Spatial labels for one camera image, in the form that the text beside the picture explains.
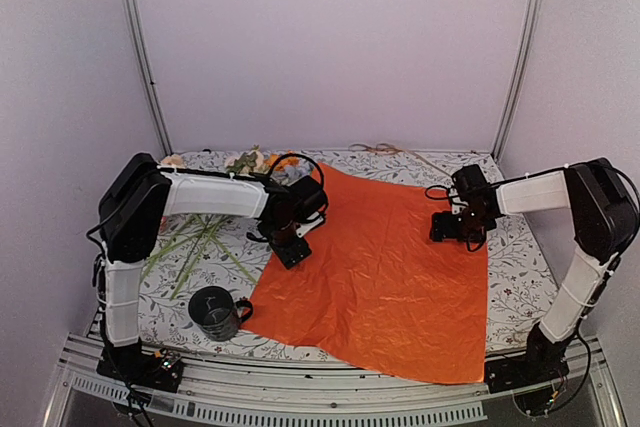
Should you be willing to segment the blue fake flower stem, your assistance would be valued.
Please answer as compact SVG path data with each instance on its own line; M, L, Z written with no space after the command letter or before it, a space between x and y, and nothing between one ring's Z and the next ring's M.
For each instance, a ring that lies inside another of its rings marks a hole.
M314 170L315 167L307 161L298 159L298 163L293 164L286 160L285 166L279 174L279 179L283 184L290 185L306 176L312 175Z

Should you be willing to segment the orange fake flower stem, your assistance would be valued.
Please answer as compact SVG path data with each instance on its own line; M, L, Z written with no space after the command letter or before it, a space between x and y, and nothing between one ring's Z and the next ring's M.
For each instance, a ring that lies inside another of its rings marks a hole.
M295 152L289 151L285 154L271 154L265 164L269 169L274 168L275 171L284 171L288 167L298 167L300 163L299 157Z

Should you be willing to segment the cream rose fake stem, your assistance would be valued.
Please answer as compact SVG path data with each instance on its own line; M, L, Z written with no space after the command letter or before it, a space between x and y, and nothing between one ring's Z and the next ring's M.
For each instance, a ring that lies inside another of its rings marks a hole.
M238 156L228 157L224 166L226 172L230 173L232 176L240 174L262 174L268 170L268 166L265 164L265 157L260 152L260 147L258 145L254 145L249 151L243 152ZM213 214L209 215L205 219L202 219L202 214L190 214L184 223L173 232L172 236L165 242L158 252L151 255L143 269L141 279L145 280L161 259L176 250L178 247L182 246L184 243L193 241L190 246L191 250L186 257L181 270L176 276L176 283L171 295L171 298L174 299L182 289L184 283L188 280L195 265L203 257L208 245L211 242L214 242L236 264L248 281L255 286L258 280L245 269L238 259L222 243L219 242L217 232L221 228L222 224L230 219L230 216L217 215L217 221L213 223ZM196 233L185 237L183 240L177 241L177 238L182 234L182 232L187 227L190 227L194 222L200 224L200 229Z

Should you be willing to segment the tan raffia ribbon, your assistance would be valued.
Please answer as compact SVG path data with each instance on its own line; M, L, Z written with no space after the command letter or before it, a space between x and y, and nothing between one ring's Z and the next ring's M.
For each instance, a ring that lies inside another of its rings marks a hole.
M427 160L425 157L423 157L416 151L402 149L390 143L381 142L376 144L375 146L371 146L365 143L352 143L349 145L348 149L353 152L361 151L361 152L372 153L375 155L385 155L385 156L406 154L413 157L417 161L420 161L424 165L428 166L430 169L433 169L436 172L446 177L449 176L449 173L444 168L441 168L436 164L430 162L429 160Z

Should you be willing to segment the orange wrapping paper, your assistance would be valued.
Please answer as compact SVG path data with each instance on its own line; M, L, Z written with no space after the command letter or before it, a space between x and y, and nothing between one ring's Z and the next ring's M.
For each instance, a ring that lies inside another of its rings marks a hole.
M488 252L430 239L422 188L324 166L326 223L293 268L271 259L245 327L366 370L436 384L484 378Z

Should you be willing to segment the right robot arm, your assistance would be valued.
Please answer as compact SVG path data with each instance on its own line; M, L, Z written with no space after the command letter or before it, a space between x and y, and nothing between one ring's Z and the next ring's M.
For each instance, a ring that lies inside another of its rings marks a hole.
M449 207L432 215L429 238L457 241L470 252L484 246L501 218L569 211L573 257L529 340L557 346L574 337L639 233L639 191L633 181L604 157L498 182L470 165L451 180L441 197Z

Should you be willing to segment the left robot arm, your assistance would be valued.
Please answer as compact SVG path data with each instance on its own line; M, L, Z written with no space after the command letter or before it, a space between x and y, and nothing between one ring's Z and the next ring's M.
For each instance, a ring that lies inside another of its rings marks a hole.
M99 202L98 224L87 236L100 245L104 264L104 329L114 348L111 366L128 381L148 373L139 340L139 285L163 218L181 214L257 220L256 241L266 243L291 269L311 254L307 233L322 225L328 208L325 175L316 166L291 184L266 173L237 175L164 166L138 153Z

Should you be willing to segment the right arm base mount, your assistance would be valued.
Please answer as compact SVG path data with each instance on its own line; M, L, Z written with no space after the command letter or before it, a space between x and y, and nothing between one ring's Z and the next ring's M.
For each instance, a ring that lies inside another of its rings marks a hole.
M564 340L551 342L536 323L527 336L526 349L516 356L497 356L489 358L484 364L484 383L491 394L532 387L540 383L559 380L557 387L523 392L513 396L516 408L527 418L548 417L568 405L581 393L586 384L593 359L592 350L580 333L581 322ZM586 351L585 372L575 390L559 402L563 390L568 386L570 372L565 358L566 350L573 340L578 340Z

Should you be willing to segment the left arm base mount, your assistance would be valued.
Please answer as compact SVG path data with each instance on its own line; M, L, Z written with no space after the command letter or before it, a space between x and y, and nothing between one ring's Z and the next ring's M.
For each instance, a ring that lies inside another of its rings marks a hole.
M96 372L130 386L177 393L184 370L179 354L166 348L146 353L142 343L114 347L105 342Z

